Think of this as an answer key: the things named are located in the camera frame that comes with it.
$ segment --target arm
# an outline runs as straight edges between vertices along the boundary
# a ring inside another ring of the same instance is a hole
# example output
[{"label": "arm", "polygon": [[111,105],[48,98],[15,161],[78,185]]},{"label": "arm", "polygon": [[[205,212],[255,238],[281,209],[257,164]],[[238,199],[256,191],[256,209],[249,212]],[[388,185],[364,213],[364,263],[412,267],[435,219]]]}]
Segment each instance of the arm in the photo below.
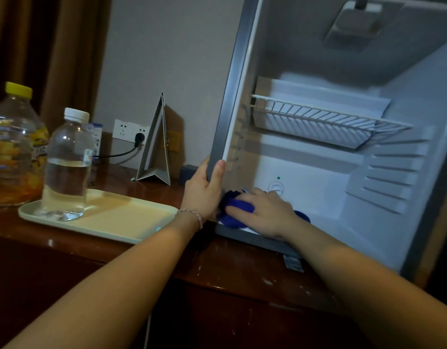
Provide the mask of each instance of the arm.
[{"label": "arm", "polygon": [[[220,200],[225,162],[211,182],[208,159],[187,182],[182,209],[210,218]],[[199,229],[181,212],[150,238],[80,282],[14,338],[6,348],[125,348],[152,311],[183,250]]]},{"label": "arm", "polygon": [[447,348],[446,305],[303,221],[275,192],[253,193],[239,196],[255,206],[253,214],[235,207],[227,207],[227,213],[295,247],[378,347]]}]

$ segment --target refrigerator shelf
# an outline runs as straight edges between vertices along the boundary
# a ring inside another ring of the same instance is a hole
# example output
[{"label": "refrigerator shelf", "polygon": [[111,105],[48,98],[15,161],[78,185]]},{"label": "refrigerator shelf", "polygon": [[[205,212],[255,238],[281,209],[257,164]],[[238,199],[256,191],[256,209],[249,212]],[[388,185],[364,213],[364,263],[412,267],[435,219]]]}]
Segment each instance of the refrigerator shelf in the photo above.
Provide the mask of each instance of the refrigerator shelf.
[{"label": "refrigerator shelf", "polygon": [[412,125],[369,118],[251,94],[256,127],[357,148],[366,140],[389,138]]}]

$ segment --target black power cord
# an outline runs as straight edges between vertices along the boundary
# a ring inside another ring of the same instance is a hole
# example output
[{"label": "black power cord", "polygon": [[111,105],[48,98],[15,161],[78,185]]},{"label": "black power cord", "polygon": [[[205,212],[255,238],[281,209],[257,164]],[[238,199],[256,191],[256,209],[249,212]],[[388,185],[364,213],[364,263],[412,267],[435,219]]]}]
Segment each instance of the black power cord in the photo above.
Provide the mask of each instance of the black power cord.
[{"label": "black power cord", "polygon": [[122,153],[122,154],[114,154],[114,155],[93,155],[93,158],[114,158],[114,157],[121,157],[122,155],[127,155],[131,152],[133,152],[135,149],[139,147],[139,144],[144,141],[144,134],[136,134],[135,136],[135,146],[133,149],[129,150],[128,152]]}]

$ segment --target braided bracelet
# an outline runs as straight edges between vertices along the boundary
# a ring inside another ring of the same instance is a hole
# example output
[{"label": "braided bracelet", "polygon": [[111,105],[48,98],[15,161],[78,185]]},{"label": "braided bracelet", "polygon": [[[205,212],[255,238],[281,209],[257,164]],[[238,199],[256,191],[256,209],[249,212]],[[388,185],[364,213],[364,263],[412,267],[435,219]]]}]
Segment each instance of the braided bracelet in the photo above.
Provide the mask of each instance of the braided bracelet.
[{"label": "braided bracelet", "polygon": [[181,212],[192,212],[195,216],[197,216],[197,218],[199,220],[199,226],[200,226],[199,230],[201,230],[203,228],[203,218],[201,218],[201,215],[198,212],[196,212],[195,210],[192,210],[192,209],[180,209],[175,214],[175,216],[178,215],[178,213],[181,213]]}]

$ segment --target person's left hand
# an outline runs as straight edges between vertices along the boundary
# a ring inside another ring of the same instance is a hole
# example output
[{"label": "person's left hand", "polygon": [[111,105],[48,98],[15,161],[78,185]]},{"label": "person's left hand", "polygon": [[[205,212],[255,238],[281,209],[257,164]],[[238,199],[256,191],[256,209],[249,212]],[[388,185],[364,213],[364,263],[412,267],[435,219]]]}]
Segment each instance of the person's left hand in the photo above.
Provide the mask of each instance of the person's left hand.
[{"label": "person's left hand", "polygon": [[214,170],[210,182],[207,181],[207,157],[196,170],[193,177],[185,184],[185,194],[183,196],[180,209],[191,209],[199,213],[203,222],[212,218],[220,202],[222,190],[222,177],[225,173],[225,160],[219,160]]}]

